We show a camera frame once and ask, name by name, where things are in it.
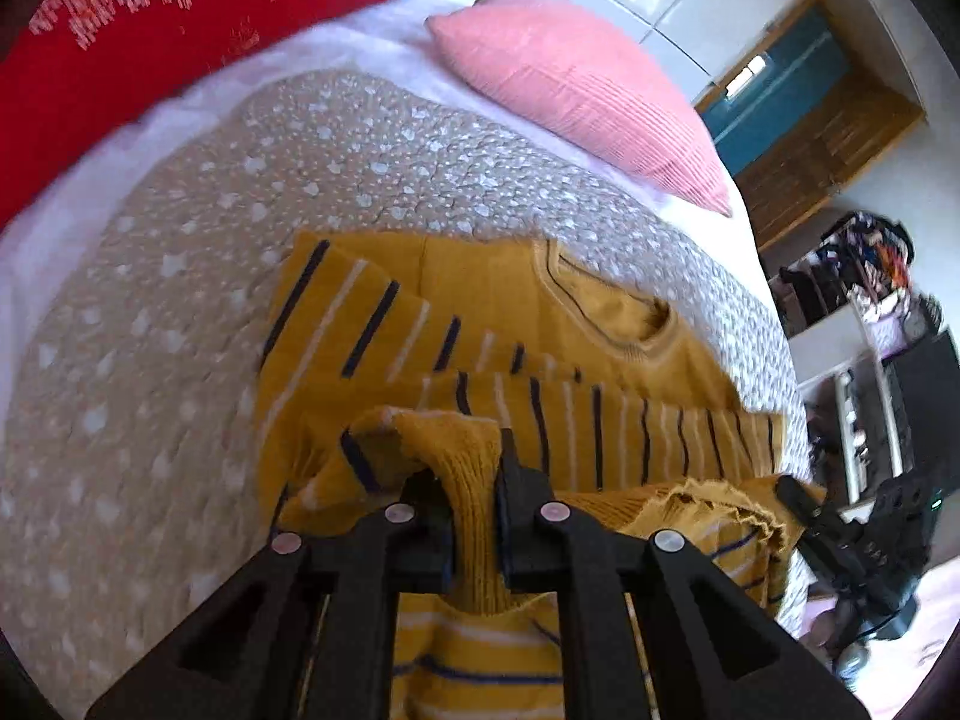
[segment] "bed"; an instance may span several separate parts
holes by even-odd
[[[99,143],[0,238],[0,628],[65,717],[261,546],[248,418],[298,226],[558,237],[673,300],[747,408],[786,410],[781,470],[808,477],[733,180],[723,218],[472,92],[424,18],[473,2],[389,1],[208,76]],[[798,634],[795,563],[779,621]]]

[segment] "wooden panel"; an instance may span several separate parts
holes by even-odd
[[[762,251],[816,213],[923,117],[857,68],[733,180]]]

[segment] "sweater neckline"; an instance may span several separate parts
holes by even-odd
[[[670,343],[680,332],[677,312],[667,301],[656,298],[654,295],[637,293],[588,271],[560,242],[554,239],[534,241],[532,253],[534,272],[538,276],[539,282],[544,285],[544,288],[558,303],[565,307],[566,312],[570,314],[570,317],[584,333],[608,353],[630,361],[645,360],[651,362],[664,354],[666,348],[670,346]],[[573,271],[577,271],[577,274],[596,281],[598,285],[607,289],[620,290],[632,300],[663,312],[664,322],[649,338],[638,338],[628,343],[611,338],[604,332],[601,325],[589,315],[587,310],[573,298],[573,292],[568,287],[568,276],[563,274],[562,266],[573,269]]]

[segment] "white bed sheet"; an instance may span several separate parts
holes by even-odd
[[[590,156],[464,85],[440,64],[424,19],[475,0],[392,0],[296,34],[155,105],[98,143],[0,237],[0,442],[24,349],[66,278],[127,195],[160,160],[222,122],[257,89],[333,68],[380,76],[421,98],[505,124],[542,148],[621,187],[683,230],[774,310],[740,192],[728,178],[733,216],[704,211]]]

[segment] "gray speckled surface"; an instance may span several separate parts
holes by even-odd
[[[0,626],[69,718],[261,543],[254,372],[301,225],[557,237],[673,301],[748,409],[788,411],[784,469],[808,475],[776,318],[682,233],[503,127],[386,81],[277,82],[131,194],[20,372],[3,448]]]

